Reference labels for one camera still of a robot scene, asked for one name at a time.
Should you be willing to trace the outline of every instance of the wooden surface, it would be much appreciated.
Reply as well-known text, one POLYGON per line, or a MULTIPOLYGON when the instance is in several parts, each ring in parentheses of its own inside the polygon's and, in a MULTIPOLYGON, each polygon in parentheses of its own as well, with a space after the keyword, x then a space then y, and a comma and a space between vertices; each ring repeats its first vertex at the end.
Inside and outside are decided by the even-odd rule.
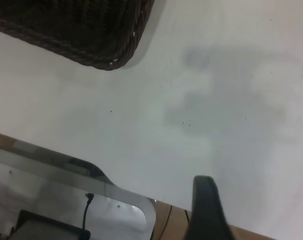
MULTIPOLYGON (((167 227, 160 239, 160 235, 164 229, 170 208, 171 206, 166 203, 160 201, 156 203, 157 217, 152 240, 184 239, 185 232, 188 227, 187 218, 185 211, 175 206, 172 207, 167 227)), ((238 227, 230 226, 230 228, 237 240, 273 240, 272 238, 262 236, 238 227)))

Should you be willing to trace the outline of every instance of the black power cord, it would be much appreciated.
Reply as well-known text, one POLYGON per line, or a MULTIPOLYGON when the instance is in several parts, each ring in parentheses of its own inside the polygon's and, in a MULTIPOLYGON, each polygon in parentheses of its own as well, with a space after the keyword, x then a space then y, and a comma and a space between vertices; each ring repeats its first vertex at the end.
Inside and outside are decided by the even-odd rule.
POLYGON ((83 213, 83 219, 82 219, 82 229, 85 230, 85 221, 86 221, 86 214, 88 206, 91 204, 94 194, 93 193, 86 193, 85 196, 88 198, 87 205, 85 207, 85 212, 83 213))
POLYGON ((187 222, 188 222, 188 224, 190 224, 190 217, 188 216, 188 213, 186 210, 185 210, 185 214, 186 214, 187 222))
POLYGON ((162 230, 162 232, 161 232, 161 234, 160 234, 159 240, 161 240, 161 238, 162 238, 162 236, 163 236, 163 234, 164 234, 164 232, 165 232, 165 229, 166 229, 167 224, 168 224, 168 220, 170 219, 170 216, 171 216, 172 208, 173 208, 173 206, 171 205, 171 206, 170 206, 170 209, 169 209, 169 213, 168 213, 168 217, 167 217, 165 226, 163 227, 163 230, 162 230))

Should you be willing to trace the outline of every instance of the wicker basket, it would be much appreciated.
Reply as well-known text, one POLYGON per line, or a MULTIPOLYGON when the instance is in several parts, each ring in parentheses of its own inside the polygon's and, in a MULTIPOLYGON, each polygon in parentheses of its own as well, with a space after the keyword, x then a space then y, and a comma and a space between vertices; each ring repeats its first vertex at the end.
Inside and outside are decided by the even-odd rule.
POLYGON ((134 55, 154 0, 0 0, 0 32, 85 66, 115 70, 134 55))

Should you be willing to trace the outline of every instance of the white tabletop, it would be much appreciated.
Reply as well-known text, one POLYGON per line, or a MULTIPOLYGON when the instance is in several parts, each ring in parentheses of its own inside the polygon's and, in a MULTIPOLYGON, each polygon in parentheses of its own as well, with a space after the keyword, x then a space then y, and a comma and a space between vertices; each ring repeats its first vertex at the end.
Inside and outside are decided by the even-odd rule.
POLYGON ((0 133, 230 224, 303 240, 303 0, 156 0, 134 59, 85 67, 0 33, 0 133))

